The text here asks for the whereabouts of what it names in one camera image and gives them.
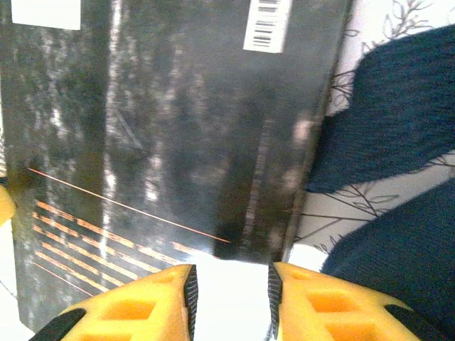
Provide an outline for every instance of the floral pattern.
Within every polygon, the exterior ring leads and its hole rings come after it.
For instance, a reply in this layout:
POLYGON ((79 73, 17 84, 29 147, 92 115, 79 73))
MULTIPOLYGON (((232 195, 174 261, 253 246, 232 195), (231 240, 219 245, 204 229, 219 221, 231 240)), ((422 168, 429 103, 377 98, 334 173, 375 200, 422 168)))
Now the floral pattern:
MULTIPOLYGON (((354 70, 364 54, 390 40, 452 23, 455 6, 451 0, 355 1, 333 76, 327 115, 349 105, 354 70)), ((327 254, 347 233, 453 177, 455 151, 409 174, 347 185, 334 194, 309 193, 294 241, 327 254)))

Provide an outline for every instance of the barcode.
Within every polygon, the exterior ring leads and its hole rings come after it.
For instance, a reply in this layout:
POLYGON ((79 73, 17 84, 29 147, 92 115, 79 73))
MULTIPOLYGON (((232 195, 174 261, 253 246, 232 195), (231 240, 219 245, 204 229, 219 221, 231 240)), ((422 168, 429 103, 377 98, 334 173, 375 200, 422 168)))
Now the barcode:
POLYGON ((251 0, 244 50, 281 53, 292 0, 251 0))

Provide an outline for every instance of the white floor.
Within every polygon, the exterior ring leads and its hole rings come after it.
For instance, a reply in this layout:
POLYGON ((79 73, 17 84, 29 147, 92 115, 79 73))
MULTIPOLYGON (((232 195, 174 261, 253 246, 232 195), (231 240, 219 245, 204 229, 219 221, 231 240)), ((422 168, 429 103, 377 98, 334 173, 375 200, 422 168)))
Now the white floor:
POLYGON ((2 340, 27 341, 31 330, 19 321, 11 224, 0 227, 0 330, 2 340))

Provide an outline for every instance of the leaf pattern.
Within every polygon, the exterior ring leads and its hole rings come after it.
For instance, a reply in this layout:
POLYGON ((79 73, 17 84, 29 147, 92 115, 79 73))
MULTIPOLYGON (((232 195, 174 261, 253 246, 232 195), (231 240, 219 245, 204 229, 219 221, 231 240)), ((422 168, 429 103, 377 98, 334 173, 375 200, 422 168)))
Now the leaf pattern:
MULTIPOLYGON (((349 16, 349 24, 344 33, 344 43, 348 46, 345 50, 352 51, 353 49, 357 49, 358 58, 360 59, 364 54, 369 53, 371 50, 390 40, 409 36, 432 27, 455 23, 455 4, 451 2, 453 1, 356 0, 354 6, 355 13, 349 16), (378 12, 382 19, 380 19, 375 30, 375 32, 380 32, 379 36, 376 36, 375 33, 370 35, 368 30, 365 30, 362 26, 356 27, 357 24, 353 24, 354 22, 362 23, 362 19, 368 20, 373 13, 378 15, 378 13, 375 13, 376 9, 383 9, 383 14, 380 11, 378 12), (368 15, 363 17, 363 11, 368 13, 368 15)), ((331 109, 334 109, 334 111, 345 109, 350 102, 355 71, 352 67, 352 55, 352 53, 349 53, 348 57, 339 60, 338 71, 333 76, 330 104, 331 109)), ((441 173, 447 176, 447 178, 455 178, 454 156, 455 151, 440 156, 428 162, 420 169, 400 175, 400 181, 401 178, 405 178, 405 181, 409 183, 409 181, 413 181, 415 178, 415 187, 421 188, 423 192, 427 190, 432 180, 434 181, 434 185, 438 184, 437 181, 440 181, 441 173), (423 178, 428 183, 422 185, 423 178)), ((375 219, 397 205, 402 204, 404 202, 403 198, 409 197, 404 192, 409 187, 400 188, 396 186, 396 183, 396 178, 373 181, 371 183, 345 186, 334 194, 326 193, 323 195, 323 199, 319 200, 321 201, 321 205, 326 207, 327 210, 325 212, 305 212, 304 215, 313 217, 313 220, 309 220, 312 224, 318 224, 318 217, 319 219, 324 219, 321 220, 322 222, 326 222, 328 218, 334 220, 329 224, 320 224, 320 226, 323 225, 321 230, 314 230, 312 228, 311 230, 313 232, 311 236, 314 238, 308 241, 308 243, 319 251, 329 253, 332 247, 342 237, 342 235, 338 235, 337 237, 337 234, 333 233, 335 229, 337 232, 343 231, 343 229, 351 231, 352 228, 350 226, 352 225, 349 224, 353 220, 362 220, 364 223, 367 223, 371 219, 375 219), (340 202, 346 207, 346 211, 343 209, 343 206, 339 206, 340 202), (332 207, 330 205, 335 205, 336 209, 331 210, 332 207)))

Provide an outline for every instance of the black surface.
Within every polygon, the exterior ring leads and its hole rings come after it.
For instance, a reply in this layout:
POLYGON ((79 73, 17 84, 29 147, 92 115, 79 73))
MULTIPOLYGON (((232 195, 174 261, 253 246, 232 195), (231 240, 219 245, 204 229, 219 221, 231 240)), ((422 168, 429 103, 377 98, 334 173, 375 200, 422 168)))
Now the black surface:
POLYGON ((277 268, 273 263, 269 264, 269 302, 270 315, 272 321, 272 331, 275 339, 278 338, 279 329, 279 305, 282 302, 283 280, 278 274, 277 268))
POLYGON ((185 295, 185 306, 188 309, 188 331, 190 340, 194 338, 194 330, 196 327, 196 312, 198 310, 198 275, 196 265, 192 265, 185 286, 183 287, 185 295))
POLYGON ((449 341, 434 325, 425 320, 419 313, 389 304, 384 307, 394 318, 422 341, 449 341))
POLYGON ((84 309, 74 309, 59 315, 52 319, 29 341, 61 341, 85 314, 86 311, 84 309))
POLYGON ((83 0, 81 31, 12 24, 2 1, 22 322, 39 330, 200 251, 279 259, 307 145, 295 131, 320 114, 348 2, 295 1, 269 54, 242 49, 248 0, 83 0))

